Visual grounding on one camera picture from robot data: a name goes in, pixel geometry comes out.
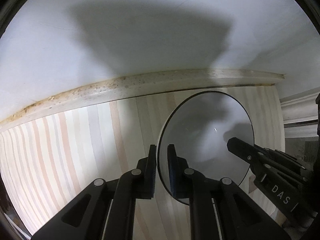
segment black rim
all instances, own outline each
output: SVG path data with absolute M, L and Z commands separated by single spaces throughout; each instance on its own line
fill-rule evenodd
M 220 94 L 224 94 L 224 95 L 226 95 L 226 96 L 229 96 L 229 97 L 233 98 L 235 101 L 237 101 L 237 102 L 242 106 L 242 108 L 244 109 L 245 113 L 247 114 L 247 116 L 248 116 L 248 118 L 249 118 L 249 120 L 250 120 L 250 124 L 251 124 L 251 128 L 252 128 L 252 134 L 253 134 L 253 143 L 254 143 L 254 131 L 253 131 L 253 126 L 252 126 L 252 122 L 251 122 L 250 116 L 248 115 L 248 112 L 247 112 L 247 110 L 243 107 L 243 105 L 242 105 L 237 99 L 235 99 L 233 96 L 231 96 L 231 95 L 229 95 L 229 94 L 227 94 L 227 93 L 225 93 L 225 92 L 221 92 L 221 91 L 207 90 L 207 91 L 202 91 L 202 92 L 196 93 L 196 94 L 188 97 L 187 99 L 185 99 L 182 103 L 180 103 L 180 104 L 173 110 L 173 112 L 170 114 L 168 120 L 165 122 L 165 124 L 164 124 L 164 126 L 163 126 L 163 128 L 162 128 L 161 135 L 160 135 L 160 138 L 159 138 L 159 143 L 158 143 L 158 145 L 157 145 L 157 169 L 158 169 L 158 173 L 159 173 L 159 177 L 160 177 L 161 183 L 162 183 L 162 185 L 164 186 L 165 190 L 170 194 L 171 197 L 173 197 L 175 200 L 177 200 L 177 201 L 179 201 L 180 203 L 185 204 L 185 205 L 189 205 L 189 204 L 184 203 L 184 202 L 180 201 L 178 198 L 175 198 L 174 196 L 172 196 L 171 192 L 169 191 L 169 189 L 168 189 L 167 186 L 165 185 L 164 180 L 163 180 L 163 178 L 162 178 L 161 171 L 160 171 L 160 166 L 159 166 L 160 142 L 161 142 L 161 140 L 162 140 L 162 136 L 163 136 L 163 134 L 164 134 L 164 130 L 165 130 L 165 128 L 167 127 L 167 125 L 168 125 L 169 121 L 171 120 L 172 116 L 174 115 L 174 113 L 175 113 L 185 102 L 187 102 L 187 101 L 190 100 L 191 98 L 194 98 L 195 96 L 198 96 L 198 95 L 201 95 L 201 94 L 204 94 L 204 93 L 220 93 Z M 241 180 L 241 182 L 239 183 L 239 185 L 243 182 L 244 178 L 247 176 L 249 169 L 250 169 L 250 167 L 248 168 L 247 172 L 245 173 L 245 176 L 243 177 L 243 179 Z

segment white plate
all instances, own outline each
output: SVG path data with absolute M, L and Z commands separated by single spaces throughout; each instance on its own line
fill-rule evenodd
M 249 164 L 227 149 L 232 137 L 254 145 L 253 128 L 243 106 L 233 97 L 205 91 L 187 98 L 170 115 L 158 143 L 158 170 L 170 193 L 167 146 L 174 144 L 177 156 L 207 178 L 229 177 L 240 184 Z M 188 199 L 179 199 L 188 204 Z

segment screw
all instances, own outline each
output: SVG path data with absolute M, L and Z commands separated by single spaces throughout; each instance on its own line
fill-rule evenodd
M 191 168 L 186 168 L 184 170 L 184 173 L 187 174 L 187 175 L 192 175 L 195 171 Z
M 96 179 L 94 182 L 93 182 L 93 184 L 95 185 L 95 186 L 101 186 L 102 184 L 104 183 L 104 181 L 103 181 L 103 179 Z
M 222 179 L 222 183 L 225 185 L 230 185 L 232 183 L 232 180 L 230 178 L 225 177 Z
M 140 169 L 134 169 L 131 171 L 132 175 L 140 175 L 141 174 L 141 170 Z

